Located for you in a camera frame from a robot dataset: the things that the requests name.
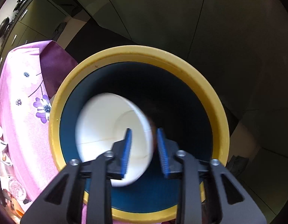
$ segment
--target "bowl rim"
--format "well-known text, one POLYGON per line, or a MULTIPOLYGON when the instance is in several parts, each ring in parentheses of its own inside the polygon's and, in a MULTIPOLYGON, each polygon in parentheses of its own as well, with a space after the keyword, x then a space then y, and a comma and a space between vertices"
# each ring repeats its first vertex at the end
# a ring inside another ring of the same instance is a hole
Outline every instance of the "bowl rim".
MULTIPOLYGON (((59 138, 59 126, 64 105, 77 84, 88 74, 103 66, 117 62, 148 63, 172 73, 186 83, 201 101, 212 128, 212 158, 226 165, 229 153, 229 128, 223 105, 210 83, 193 66, 183 59, 157 48, 140 45, 125 45, 97 52, 79 63, 64 79, 52 104, 49 119, 49 144, 54 163, 60 171, 66 165, 59 138)), ((204 197, 200 185, 201 198, 204 197)), ((89 194, 84 192, 84 203, 89 194)), ((128 223, 159 223, 175 219, 177 205, 151 213, 130 213, 112 208, 114 219, 128 223)))

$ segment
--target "flower center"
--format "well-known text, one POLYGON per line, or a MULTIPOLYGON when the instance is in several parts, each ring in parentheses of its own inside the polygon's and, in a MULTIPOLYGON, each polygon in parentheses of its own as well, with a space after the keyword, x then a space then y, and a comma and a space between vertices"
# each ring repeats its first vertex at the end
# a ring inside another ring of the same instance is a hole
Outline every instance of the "flower center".
POLYGON ((16 101, 15 101, 15 104, 16 104, 17 106, 21 105, 21 104, 22 104, 22 103, 21 103, 21 100, 20 100, 20 99, 16 100, 16 101))
POLYGON ((51 110, 51 106, 50 105, 44 105, 43 106, 43 109, 46 113, 50 113, 50 110, 51 110))

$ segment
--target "purple flower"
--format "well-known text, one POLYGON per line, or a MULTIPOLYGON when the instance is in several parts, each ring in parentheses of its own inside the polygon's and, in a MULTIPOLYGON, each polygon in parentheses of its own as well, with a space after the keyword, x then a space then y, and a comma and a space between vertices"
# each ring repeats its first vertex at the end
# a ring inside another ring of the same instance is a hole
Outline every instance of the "purple flower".
POLYGON ((47 95, 43 95, 43 98, 35 98, 36 102, 33 103, 33 106, 37 108, 36 117, 40 118, 42 123, 46 123, 49 120, 49 114, 51 111, 51 104, 49 102, 49 97, 47 95))

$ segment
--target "screw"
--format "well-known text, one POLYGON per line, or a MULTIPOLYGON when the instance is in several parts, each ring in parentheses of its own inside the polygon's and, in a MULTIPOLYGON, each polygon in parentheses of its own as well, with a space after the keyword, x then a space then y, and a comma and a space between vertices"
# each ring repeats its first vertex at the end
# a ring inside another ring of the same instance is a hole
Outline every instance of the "screw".
POLYGON ((210 160, 210 163, 214 166, 220 165, 220 161, 218 159, 212 159, 212 160, 210 160))
POLYGON ((73 165, 73 166, 76 166, 76 165, 79 164, 79 160, 78 159, 72 159, 72 160, 69 161, 69 164, 73 165))
POLYGON ((185 156, 185 151, 184 150, 179 150, 179 151, 177 151, 176 152, 176 155, 178 155, 178 156, 185 156))
POLYGON ((114 153, 112 151, 106 151, 104 154, 106 157, 113 157, 114 153))

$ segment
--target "white cup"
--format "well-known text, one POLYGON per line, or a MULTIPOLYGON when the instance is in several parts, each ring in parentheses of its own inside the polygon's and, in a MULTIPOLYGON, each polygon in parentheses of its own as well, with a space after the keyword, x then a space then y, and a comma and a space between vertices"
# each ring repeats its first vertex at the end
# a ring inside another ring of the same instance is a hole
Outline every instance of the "white cup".
POLYGON ((96 159, 132 130, 131 151, 125 178, 111 179, 112 186, 135 182, 149 166, 153 155, 151 126, 144 113, 129 100, 112 93, 91 98, 76 123, 76 147, 83 162, 96 159))

